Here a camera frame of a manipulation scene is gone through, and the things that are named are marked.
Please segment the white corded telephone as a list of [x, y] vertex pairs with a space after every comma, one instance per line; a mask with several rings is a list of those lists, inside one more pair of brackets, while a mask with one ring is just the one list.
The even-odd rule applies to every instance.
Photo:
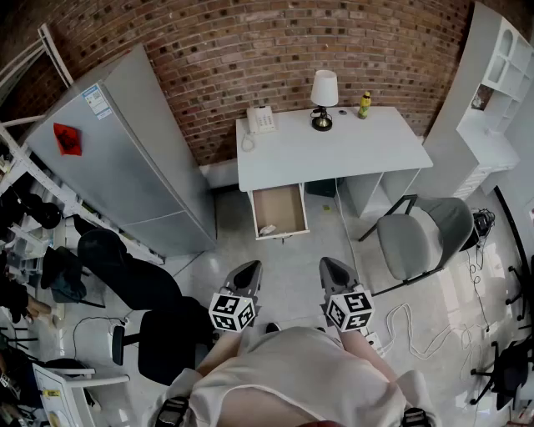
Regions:
[[241, 149], [248, 153], [255, 148], [254, 137], [258, 134], [276, 131], [274, 114], [271, 106], [248, 108], [246, 110], [248, 127], [241, 140]]

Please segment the black box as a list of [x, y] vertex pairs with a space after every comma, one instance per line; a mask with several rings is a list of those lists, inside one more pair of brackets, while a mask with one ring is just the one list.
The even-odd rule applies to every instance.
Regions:
[[334, 198], [337, 194], [339, 181], [338, 178], [310, 181], [305, 184], [305, 192], [315, 196]]

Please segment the red diamond sticker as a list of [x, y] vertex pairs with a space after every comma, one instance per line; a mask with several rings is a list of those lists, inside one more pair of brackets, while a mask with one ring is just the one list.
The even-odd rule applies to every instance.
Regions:
[[58, 144], [59, 152], [62, 156], [82, 155], [81, 137], [76, 128], [72, 128], [60, 123], [54, 123], [53, 133]]

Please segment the blue white label sticker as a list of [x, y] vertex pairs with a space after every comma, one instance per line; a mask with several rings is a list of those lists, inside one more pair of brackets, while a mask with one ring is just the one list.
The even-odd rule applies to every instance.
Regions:
[[83, 91], [82, 96], [98, 120], [102, 120], [112, 113], [108, 101], [97, 84]]

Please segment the white desk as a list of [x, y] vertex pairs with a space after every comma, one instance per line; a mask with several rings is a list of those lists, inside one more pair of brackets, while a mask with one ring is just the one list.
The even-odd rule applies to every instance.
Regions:
[[[345, 110], [347, 115], [340, 115]], [[309, 110], [274, 114], [276, 131], [254, 137], [245, 153], [246, 119], [236, 121], [239, 188], [243, 192], [371, 173], [430, 168], [430, 156], [394, 107], [373, 107], [366, 119], [333, 108], [327, 132], [311, 126]]]

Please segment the dark small chair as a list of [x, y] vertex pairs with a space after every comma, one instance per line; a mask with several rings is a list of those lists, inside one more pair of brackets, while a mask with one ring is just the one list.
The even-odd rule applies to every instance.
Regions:
[[43, 269], [40, 280], [42, 289], [50, 289], [56, 303], [85, 304], [104, 309], [103, 304], [87, 301], [87, 288], [82, 276], [83, 264], [70, 250], [63, 246], [47, 248], [43, 257]]

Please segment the person's white shirt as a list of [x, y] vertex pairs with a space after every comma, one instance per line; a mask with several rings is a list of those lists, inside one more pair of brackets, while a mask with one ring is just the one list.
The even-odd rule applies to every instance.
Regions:
[[391, 383], [345, 351], [339, 335], [311, 327], [241, 341], [238, 354], [205, 377], [196, 367], [147, 409], [142, 427], [442, 426], [422, 373]]

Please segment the white wall duct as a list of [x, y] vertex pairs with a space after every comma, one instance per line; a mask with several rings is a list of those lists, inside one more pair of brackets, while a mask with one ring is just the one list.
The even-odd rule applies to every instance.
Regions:
[[210, 188], [223, 188], [239, 183], [237, 159], [212, 163], [199, 167]]

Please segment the white side table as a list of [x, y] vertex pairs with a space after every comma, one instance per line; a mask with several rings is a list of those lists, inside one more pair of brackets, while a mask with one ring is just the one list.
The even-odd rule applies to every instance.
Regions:
[[45, 368], [33, 364], [33, 375], [50, 427], [97, 427], [84, 390], [122, 384], [128, 375], [95, 378], [95, 369]]

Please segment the white tall cabinet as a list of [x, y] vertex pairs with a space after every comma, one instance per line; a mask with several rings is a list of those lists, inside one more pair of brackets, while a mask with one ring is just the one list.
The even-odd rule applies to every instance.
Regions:
[[505, 135], [531, 84], [534, 47], [499, 13], [476, 3], [453, 84], [423, 146], [433, 165], [415, 191], [468, 198], [519, 157]]

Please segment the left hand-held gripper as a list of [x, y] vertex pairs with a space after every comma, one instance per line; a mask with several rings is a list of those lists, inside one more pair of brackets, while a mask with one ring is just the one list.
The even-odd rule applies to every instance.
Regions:
[[213, 294], [209, 306], [209, 317], [216, 329], [241, 333], [254, 325], [262, 273], [260, 261], [249, 261], [229, 272], [224, 287]]

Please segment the white power strip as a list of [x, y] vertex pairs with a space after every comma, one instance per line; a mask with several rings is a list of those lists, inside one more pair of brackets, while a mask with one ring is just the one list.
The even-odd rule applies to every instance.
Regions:
[[383, 357], [385, 355], [383, 346], [381, 344], [380, 338], [377, 333], [369, 333], [366, 335], [366, 340], [372, 347], [372, 349], [380, 356]]

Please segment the person's right forearm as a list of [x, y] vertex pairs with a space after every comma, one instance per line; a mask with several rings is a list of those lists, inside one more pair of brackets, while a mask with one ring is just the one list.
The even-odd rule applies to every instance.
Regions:
[[345, 351], [353, 354], [355, 357], [367, 360], [391, 383], [397, 381], [397, 376], [393, 369], [371, 347], [361, 332], [358, 330], [339, 332], [339, 336]]

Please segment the person's left forearm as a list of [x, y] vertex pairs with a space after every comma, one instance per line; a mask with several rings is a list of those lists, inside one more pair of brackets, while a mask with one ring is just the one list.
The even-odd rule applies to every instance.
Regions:
[[232, 359], [239, 352], [243, 335], [237, 332], [224, 332], [214, 347], [196, 367], [195, 371], [205, 377], [225, 361]]

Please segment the white drawer with wooden inside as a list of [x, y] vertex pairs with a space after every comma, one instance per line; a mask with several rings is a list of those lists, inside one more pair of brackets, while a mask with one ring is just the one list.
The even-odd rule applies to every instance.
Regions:
[[[256, 240], [282, 239], [310, 231], [305, 209], [302, 183], [248, 192], [254, 220]], [[272, 234], [259, 236], [261, 228], [273, 224]]]

